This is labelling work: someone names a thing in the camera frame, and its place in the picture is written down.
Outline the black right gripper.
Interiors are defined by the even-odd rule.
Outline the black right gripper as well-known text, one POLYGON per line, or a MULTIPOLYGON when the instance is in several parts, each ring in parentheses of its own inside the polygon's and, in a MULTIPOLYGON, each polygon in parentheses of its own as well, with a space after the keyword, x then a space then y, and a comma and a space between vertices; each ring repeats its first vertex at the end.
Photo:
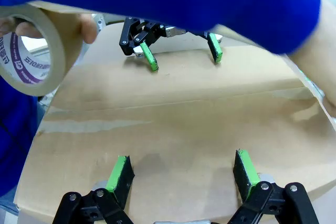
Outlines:
MULTIPOLYGON (((141 20, 126 17, 124 20, 119 46, 126 56, 135 54, 137 58, 147 59, 152 71, 159 69, 156 58, 149 49, 159 37, 171 38, 187 33, 185 29, 150 20, 141 20)), ((203 38, 207 40, 215 63, 220 63, 223 51, 220 47, 222 35, 204 32, 203 38)))

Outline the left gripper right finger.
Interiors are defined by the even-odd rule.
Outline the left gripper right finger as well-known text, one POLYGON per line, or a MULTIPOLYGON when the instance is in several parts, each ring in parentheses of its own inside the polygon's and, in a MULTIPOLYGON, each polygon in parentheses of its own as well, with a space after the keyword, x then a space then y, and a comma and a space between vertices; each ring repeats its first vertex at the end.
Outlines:
POLYGON ((272 215, 278 223, 318 223, 305 187, 298 182, 284 188, 261 180, 246 150, 237 150, 233 167, 242 205, 233 215, 233 223, 259 223, 263 215, 272 215))

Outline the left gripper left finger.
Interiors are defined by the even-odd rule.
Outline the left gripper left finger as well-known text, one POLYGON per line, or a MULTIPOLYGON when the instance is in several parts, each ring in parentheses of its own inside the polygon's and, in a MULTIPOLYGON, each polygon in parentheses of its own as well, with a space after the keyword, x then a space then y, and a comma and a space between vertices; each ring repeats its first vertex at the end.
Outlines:
POLYGON ((119 156, 104 188, 63 195, 53 223, 132 223, 124 209, 133 179, 130 157, 119 156))

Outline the person's right hand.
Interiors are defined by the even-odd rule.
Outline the person's right hand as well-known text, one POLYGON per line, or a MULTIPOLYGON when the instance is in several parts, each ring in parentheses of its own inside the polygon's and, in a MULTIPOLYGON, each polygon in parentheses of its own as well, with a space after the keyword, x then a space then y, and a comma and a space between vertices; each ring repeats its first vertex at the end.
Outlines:
MULTIPOLYGON (((77 14, 77 21, 80 24, 80 33, 83 41, 92 44, 97 37, 97 25, 91 14, 77 14)), ((1 37, 14 32, 18 36, 41 39, 43 38, 40 31, 30 22, 18 18, 6 17, 1 18, 1 37)))

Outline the person's left hand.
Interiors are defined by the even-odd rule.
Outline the person's left hand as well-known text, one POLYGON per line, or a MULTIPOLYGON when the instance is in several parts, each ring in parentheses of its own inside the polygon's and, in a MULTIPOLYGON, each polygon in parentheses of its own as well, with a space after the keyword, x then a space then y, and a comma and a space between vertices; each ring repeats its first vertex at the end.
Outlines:
POLYGON ((335 117, 335 6, 328 0, 321 0, 316 28, 289 58, 323 91, 323 105, 335 117))

